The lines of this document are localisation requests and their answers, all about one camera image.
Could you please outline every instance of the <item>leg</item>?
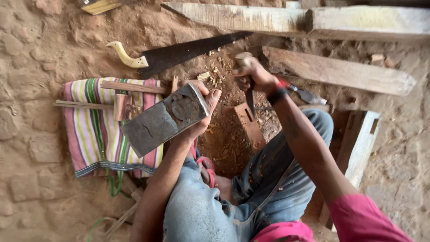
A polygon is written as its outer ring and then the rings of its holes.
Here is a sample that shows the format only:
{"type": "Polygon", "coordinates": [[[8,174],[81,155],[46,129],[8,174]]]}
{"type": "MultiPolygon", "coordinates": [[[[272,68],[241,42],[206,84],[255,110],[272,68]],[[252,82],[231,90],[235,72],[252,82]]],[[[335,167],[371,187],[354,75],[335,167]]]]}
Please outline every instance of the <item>leg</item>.
{"type": "Polygon", "coordinates": [[[202,182],[196,162],[185,160],[164,214],[167,241],[236,241],[234,209],[202,182]]]}
{"type": "MultiPolygon", "coordinates": [[[[316,109],[303,113],[329,145],[333,133],[330,115],[316,109]]],[[[261,210],[253,213],[259,221],[255,233],[271,223],[298,220],[314,190],[315,185],[294,160],[282,132],[249,162],[240,177],[232,180],[234,198],[261,210]]]]}

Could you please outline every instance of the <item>mortise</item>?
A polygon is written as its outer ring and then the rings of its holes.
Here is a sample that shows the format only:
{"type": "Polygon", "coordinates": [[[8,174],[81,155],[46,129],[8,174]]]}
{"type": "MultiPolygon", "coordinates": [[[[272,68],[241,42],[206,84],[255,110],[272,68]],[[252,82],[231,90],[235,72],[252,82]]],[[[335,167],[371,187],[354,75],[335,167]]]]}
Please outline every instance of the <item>mortise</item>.
{"type": "Polygon", "coordinates": [[[349,130],[351,130],[352,127],[354,126],[355,115],[352,115],[350,120],[351,120],[351,122],[349,123],[349,127],[348,127],[349,130]]]}
{"type": "Polygon", "coordinates": [[[371,134],[375,134],[376,126],[378,125],[379,119],[375,118],[373,120],[372,128],[370,129],[371,134]]]}

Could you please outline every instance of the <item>striped cloth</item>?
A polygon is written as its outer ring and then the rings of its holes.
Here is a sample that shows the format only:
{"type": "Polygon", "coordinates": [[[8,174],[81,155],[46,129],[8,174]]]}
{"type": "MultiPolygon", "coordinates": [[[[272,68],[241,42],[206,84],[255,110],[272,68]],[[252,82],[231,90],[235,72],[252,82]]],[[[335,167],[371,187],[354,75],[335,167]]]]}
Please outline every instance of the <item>striped cloth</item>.
{"type": "MultiPolygon", "coordinates": [[[[64,100],[114,104],[114,94],[129,94],[134,105],[143,110],[159,102],[161,94],[127,92],[100,88],[101,81],[116,81],[147,86],[160,86],[160,81],[118,78],[93,78],[64,85],[64,100]]],[[[75,176],[108,175],[114,171],[131,171],[135,177],[151,176],[161,162],[163,145],[138,158],[120,130],[126,121],[114,121],[113,110],[63,108],[69,150],[75,176]]]]}

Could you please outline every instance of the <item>saw blade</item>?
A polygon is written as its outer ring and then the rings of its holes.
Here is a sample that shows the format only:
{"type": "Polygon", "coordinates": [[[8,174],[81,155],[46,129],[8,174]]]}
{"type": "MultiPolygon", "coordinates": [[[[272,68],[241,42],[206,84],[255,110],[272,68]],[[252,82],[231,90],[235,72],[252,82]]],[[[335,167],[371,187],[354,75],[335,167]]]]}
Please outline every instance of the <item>saw blade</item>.
{"type": "Polygon", "coordinates": [[[140,69],[140,77],[142,80],[148,79],[149,77],[161,73],[175,65],[208,53],[210,50],[216,50],[218,47],[232,43],[233,41],[251,34],[252,32],[240,31],[232,34],[144,51],[143,55],[145,56],[149,66],[140,69]]]}

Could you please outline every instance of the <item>ground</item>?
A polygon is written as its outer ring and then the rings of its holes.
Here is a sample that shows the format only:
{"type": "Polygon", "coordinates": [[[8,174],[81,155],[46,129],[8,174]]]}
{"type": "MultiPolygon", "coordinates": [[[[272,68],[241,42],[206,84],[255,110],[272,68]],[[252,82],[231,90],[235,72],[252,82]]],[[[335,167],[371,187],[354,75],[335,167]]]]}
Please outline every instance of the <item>ground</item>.
{"type": "MultiPolygon", "coordinates": [[[[69,81],[118,77],[139,78],[105,45],[121,41],[126,52],[138,57],[143,50],[230,33],[188,21],[160,8],[160,1],[140,1],[91,16],[75,0],[4,0],[0,3],[0,240],[86,241],[91,226],[103,217],[120,217],[134,201],[112,198],[103,177],[75,179],[68,154],[61,98],[69,81]]],[[[282,7],[273,1],[204,1],[249,6],[282,7]]],[[[417,85],[407,97],[297,82],[334,105],[335,132],[331,151],[336,157],[349,110],[372,110],[383,121],[360,190],[394,223],[416,241],[429,241],[430,232],[430,47],[404,43],[288,39],[254,34],[173,67],[157,76],[168,83],[173,75],[195,79],[215,67],[227,78],[217,85],[221,103],[236,105],[245,97],[235,86],[232,56],[253,45],[369,63],[383,53],[396,68],[410,73],[417,85]]],[[[205,82],[212,89],[215,86],[205,82]]],[[[256,96],[258,105],[268,105],[256,96]]],[[[258,113],[269,140],[280,125],[273,112],[258,113]]],[[[238,174],[251,149],[234,115],[214,113],[211,126],[199,140],[200,151],[211,157],[217,174],[238,174]]],[[[322,199],[315,192],[303,221],[317,241],[336,241],[335,233],[318,223],[322,199]]],[[[92,241],[102,241],[104,225],[92,241]]],[[[127,241],[129,225],[122,225],[110,241],[127,241]]]]}

